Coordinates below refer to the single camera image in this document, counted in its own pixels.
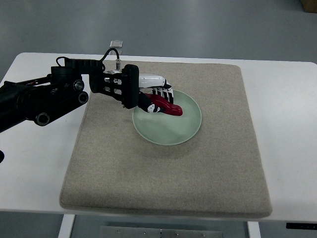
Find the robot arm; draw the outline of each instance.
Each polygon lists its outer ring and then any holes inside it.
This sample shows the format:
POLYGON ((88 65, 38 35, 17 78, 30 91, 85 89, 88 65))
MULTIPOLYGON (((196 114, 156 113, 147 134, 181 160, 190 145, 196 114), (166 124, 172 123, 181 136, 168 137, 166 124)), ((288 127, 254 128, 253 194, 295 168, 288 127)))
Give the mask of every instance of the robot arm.
POLYGON ((171 92, 167 93, 171 101, 172 89, 167 81, 157 75, 141 74, 139 77, 138 67, 132 64, 121 70, 118 54, 117 70, 105 72, 103 60, 111 50, 116 51, 110 48, 101 60, 58 57, 58 66, 51 67, 46 77, 19 83, 4 82, 0 88, 0 132, 24 120, 45 126, 87 103, 89 96, 83 91, 82 74, 89 75, 93 93, 111 96, 128 109, 139 106, 146 112, 164 112, 164 108, 155 105, 139 88, 151 87, 156 94, 162 92, 161 95, 167 90, 171 92), (58 63, 59 59, 64 59, 64 66, 58 63))

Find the gray felt mat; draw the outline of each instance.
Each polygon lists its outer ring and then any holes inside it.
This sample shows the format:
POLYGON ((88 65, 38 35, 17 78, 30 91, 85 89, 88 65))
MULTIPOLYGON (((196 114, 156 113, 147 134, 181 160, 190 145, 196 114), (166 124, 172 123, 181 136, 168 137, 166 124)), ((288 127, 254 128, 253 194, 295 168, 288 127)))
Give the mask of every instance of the gray felt mat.
POLYGON ((124 214, 268 216, 271 204, 240 68, 129 63, 164 76, 193 97, 202 111, 201 128, 185 143, 156 145, 135 130, 133 110, 91 94, 61 206, 124 214))

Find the wire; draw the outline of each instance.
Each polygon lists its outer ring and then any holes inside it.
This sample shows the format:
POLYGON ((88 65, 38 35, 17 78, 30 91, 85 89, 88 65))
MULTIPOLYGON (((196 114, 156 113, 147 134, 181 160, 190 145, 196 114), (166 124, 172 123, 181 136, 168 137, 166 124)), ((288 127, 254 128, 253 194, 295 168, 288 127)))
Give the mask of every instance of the wire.
POLYGON ((105 53, 104 57, 102 57, 100 61, 104 61, 105 58, 107 57, 107 55, 109 55, 109 53, 110 53, 111 51, 114 51, 114 52, 115 52, 115 54, 117 55, 117 59, 118 59, 118 60, 120 59, 120 57, 119 57, 119 52, 117 51, 117 49, 116 49, 116 48, 110 48, 109 50, 107 50, 107 52, 105 53))
POLYGON ((65 56, 57 57, 56 63, 58 64, 59 67, 61 67, 61 65, 58 63, 58 60, 59 60, 59 59, 69 60, 69 58, 67 58, 67 57, 65 57, 65 56))

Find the white object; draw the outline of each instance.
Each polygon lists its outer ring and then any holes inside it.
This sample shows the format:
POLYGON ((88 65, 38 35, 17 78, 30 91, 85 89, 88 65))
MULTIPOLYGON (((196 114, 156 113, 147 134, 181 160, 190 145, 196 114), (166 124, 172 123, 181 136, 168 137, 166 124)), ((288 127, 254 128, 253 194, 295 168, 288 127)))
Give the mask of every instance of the white object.
MULTIPOLYGON (((16 57, 3 81, 43 77, 50 73, 59 56, 96 60, 102 57, 23 53, 16 57)), ((317 221, 316 64, 127 56, 121 59, 239 66, 273 208, 269 217, 260 220, 317 221)), ((85 91, 90 93, 88 77, 84 75, 83 79, 85 91)), ((84 111, 82 106, 45 127, 25 121, 0 133, 0 150, 5 153, 0 164, 0 210, 93 214, 65 210, 59 205, 59 193, 84 111)))

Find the light green ceramic plate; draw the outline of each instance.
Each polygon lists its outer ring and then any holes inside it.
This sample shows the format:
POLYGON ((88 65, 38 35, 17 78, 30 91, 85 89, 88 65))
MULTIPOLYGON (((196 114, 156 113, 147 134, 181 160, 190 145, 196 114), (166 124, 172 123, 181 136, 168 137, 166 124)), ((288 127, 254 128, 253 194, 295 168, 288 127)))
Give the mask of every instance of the light green ceramic plate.
POLYGON ((183 115, 146 113, 136 107, 132 119, 138 133, 159 145, 176 145, 192 138, 202 123, 202 113, 198 104, 187 94, 176 90, 174 104, 182 108, 183 115))

